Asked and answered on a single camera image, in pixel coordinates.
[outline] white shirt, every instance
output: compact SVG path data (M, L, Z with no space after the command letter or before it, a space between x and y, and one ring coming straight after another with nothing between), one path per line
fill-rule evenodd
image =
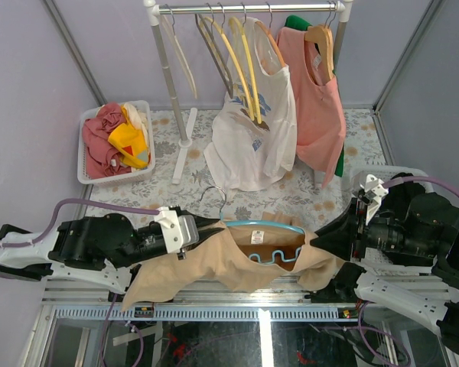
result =
M259 91L262 124L248 117L241 81L229 59L228 68L235 81L234 98L226 94L223 109L213 122L213 141L204 150L215 184L229 198L234 189L257 191L280 180L292 169L296 153L297 119L289 69L281 67L256 21L247 18L245 34ZM232 46L250 83L241 37L236 37Z

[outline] blue hanger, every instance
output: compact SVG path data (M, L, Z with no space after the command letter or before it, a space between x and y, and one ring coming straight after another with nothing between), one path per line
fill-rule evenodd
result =
M218 189L224 195L224 202L223 202L223 205L220 207L220 219L221 219L221 221L223 221L223 207L226 205L226 198L227 198L226 191L223 190L221 187L218 187L218 186L209 186L202 192L202 195L200 196L199 201L202 200L202 198L204 197L204 194L209 189ZM277 228L283 228L283 229L290 229L291 231L294 231L294 232L297 232L299 234L304 235L304 230L302 228L295 227L295 226L290 226L290 225L283 224L283 223L278 223L278 222L270 222L268 220L231 220L231 221L224 222L224 223L226 224L227 227L248 226L248 225L271 226L271 227L277 227ZM277 255L280 255L281 260L283 262L293 262L293 261L296 261L298 259L298 256L299 256L300 252L301 252L301 246L296 249L296 253L295 253L295 257L294 258L285 258L283 251L275 250L272 253L272 261L269 261L269 262L262 262L262 259L260 258L259 254L251 254L251 255L249 255L248 258L250 260L252 260L252 258L256 258L256 260L257 260L257 262L259 264L271 265L271 264L275 264L275 257Z

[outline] green garment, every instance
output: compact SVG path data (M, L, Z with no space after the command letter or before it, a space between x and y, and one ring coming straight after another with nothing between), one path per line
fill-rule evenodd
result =
M306 20L303 18L299 18L296 15L289 15L288 18L285 20L285 27L287 28L292 28L296 29L298 31L306 31L308 27L311 26L310 23L308 23ZM338 158L337 166L335 167L335 175L338 177L343 176L343 161L345 158L345 152L342 148L342 152L340 153L340 157Z

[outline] white label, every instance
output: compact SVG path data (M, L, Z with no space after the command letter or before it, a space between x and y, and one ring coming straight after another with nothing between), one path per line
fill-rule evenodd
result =
M261 245L263 243L263 231L252 232L252 245Z
M321 55L318 54L318 56L316 56L313 60L313 67L317 69L320 63L321 63Z

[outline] floral patterned surface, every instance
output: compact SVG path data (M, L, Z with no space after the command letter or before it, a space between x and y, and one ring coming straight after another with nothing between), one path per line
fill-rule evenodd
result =
M178 156L179 134L172 111L151 114L155 138L155 172L149 181L126 183L116 187L94 187L91 200L123 206L156 209L179 205L194 214L218 217L222 203L217 190L208 190L199 202L203 190L213 180L203 150L211 140L211 125L219 111L198 111L191 149L187 154L181 184L173 185L171 177ZM301 219L305 228L316 230L340 215L348 206L348 172L352 165L385 164L376 128L368 109L345 110L347 138L343 178L335 177L327 188L313 185L311 169L296 158L294 168L282 180L266 190L239 191L224 206L224 219L260 219L262 212L282 211ZM89 207L87 214L102 216L108 211ZM135 227L145 226L149 216L130 215Z

